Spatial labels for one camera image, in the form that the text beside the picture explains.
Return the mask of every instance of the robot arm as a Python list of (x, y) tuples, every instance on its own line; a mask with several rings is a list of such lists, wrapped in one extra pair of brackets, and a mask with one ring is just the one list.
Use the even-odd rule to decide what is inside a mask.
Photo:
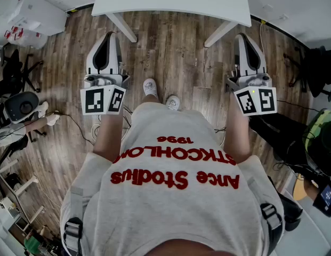
[(225, 77), (225, 91), (232, 91), (244, 116), (277, 112), (276, 88), (267, 73), (265, 56), (246, 34), (234, 40), (235, 70)]
[(92, 47), (86, 60), (86, 76), (81, 103), (84, 115), (117, 115), (129, 75), (121, 69), (122, 54), (115, 33), (102, 36)]

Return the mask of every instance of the white table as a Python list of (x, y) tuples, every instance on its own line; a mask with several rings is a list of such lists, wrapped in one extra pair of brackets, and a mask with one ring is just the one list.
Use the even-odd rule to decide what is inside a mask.
[(212, 16), (225, 20), (207, 39), (209, 47), (237, 24), (251, 26), (248, 0), (95, 0), (92, 16), (107, 15), (131, 42), (137, 37), (119, 12), (179, 11)]
[(44, 211), (44, 206), (40, 206), (39, 209), (35, 212), (33, 217), (29, 218), (27, 216), (27, 213), (25, 212), (24, 208), (22, 207), (22, 204), (20, 202), (20, 195), (32, 184), (32, 183), (38, 183), (38, 180), (36, 176), (32, 176), (26, 183), (24, 183), (18, 190), (13, 190), (9, 184), (5, 181), (4, 177), (1, 175), (1, 173), (5, 172), (6, 170), (10, 169), (13, 165), (17, 164), (18, 160), (15, 159), (12, 162), (10, 162), (8, 165), (2, 167), (0, 169), (0, 184), (5, 192), (5, 196), (8, 197), (12, 202), (16, 204), (16, 206), (20, 209), (22, 212), (24, 218), (28, 221), (28, 224), (24, 228), (23, 231), (25, 231), (32, 222), (36, 219), (36, 217)]

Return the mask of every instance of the wooden floor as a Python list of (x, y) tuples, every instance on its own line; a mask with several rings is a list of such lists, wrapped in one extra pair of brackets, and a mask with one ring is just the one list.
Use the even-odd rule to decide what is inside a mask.
[[(233, 39), (243, 32), (261, 46), (258, 22), (252, 21), (251, 28), (238, 25), (212, 47), (204, 48), (204, 41), (221, 20), (176, 12), (126, 12), (124, 19), (138, 36), (138, 42), (131, 43), (107, 17), (92, 17), (91, 11), (90, 8), (71, 14), (66, 31), (49, 37), (43, 49), (19, 48), (21, 61), (28, 53), (34, 54), (31, 65), (44, 60), (30, 77), (42, 89), (40, 101), (49, 102), (49, 111), (57, 109), (70, 114), (85, 136), (91, 137), (91, 127), (97, 119), (83, 116), (80, 103), (86, 56), (97, 39), (113, 30), (120, 39), (123, 68), (132, 76), (125, 101), (130, 110), (141, 103), (143, 81), (153, 77), (162, 102), (169, 95), (176, 94), (182, 101), (182, 109), (201, 111), (217, 129), (225, 126), (228, 95), (224, 93), (223, 76), (233, 68)], [(268, 73), (277, 87), (277, 98), (308, 106), (309, 95), (301, 93), (299, 85), (295, 88), (287, 86), (292, 76), (297, 75), (297, 69), (285, 65), (282, 54), (285, 52), (298, 59), (294, 51), (296, 44), (267, 26), (262, 27), (262, 40)], [(8, 47), (7, 55), (14, 48)], [(278, 111), (304, 123), (308, 114), (304, 109), (285, 103), (278, 103)], [(40, 181), (33, 183), (22, 196), (28, 215), (40, 205), (46, 208), (34, 226), (48, 225), (58, 233), (59, 206), (92, 145), (82, 139), (78, 127), (68, 117), (61, 117), (55, 126), (46, 127), (45, 131), (47, 137), (30, 143), (7, 160), (19, 160), (12, 172), (17, 171), (24, 181), (32, 175)], [(288, 169), (273, 171), (275, 162), (271, 147), (254, 132), (250, 131), (250, 134), (253, 153), (260, 157), (277, 187), (282, 186)], [(218, 135), (222, 141), (223, 132)]]

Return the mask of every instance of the gray t-shirt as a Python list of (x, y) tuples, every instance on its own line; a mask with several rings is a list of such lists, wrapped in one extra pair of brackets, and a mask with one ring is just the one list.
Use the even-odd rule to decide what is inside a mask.
[[(84, 191), (84, 237), (92, 255), (145, 255), (169, 239), (235, 255), (261, 255), (254, 179), (283, 215), (256, 156), (236, 165), (199, 113), (159, 111), (137, 121), (112, 164), (93, 153), (72, 184)], [(70, 193), (61, 208), (61, 235)]]

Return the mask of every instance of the foot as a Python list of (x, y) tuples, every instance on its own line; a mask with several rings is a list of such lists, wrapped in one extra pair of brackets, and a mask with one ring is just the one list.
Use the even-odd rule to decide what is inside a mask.
[(180, 108), (180, 104), (181, 104), (180, 99), (175, 95), (171, 95), (170, 97), (167, 98), (165, 105), (169, 109), (177, 111)]
[(60, 118), (60, 115), (52, 114), (50, 116), (47, 116), (46, 118), (47, 118), (47, 124), (49, 126), (53, 126), (57, 122), (57, 120)]
[(45, 114), (47, 113), (49, 104), (48, 102), (44, 101), (41, 105), (38, 106), (38, 118), (42, 118), (45, 116)]
[(143, 89), (146, 96), (154, 95), (156, 98), (158, 98), (157, 86), (154, 79), (146, 79), (143, 84)]

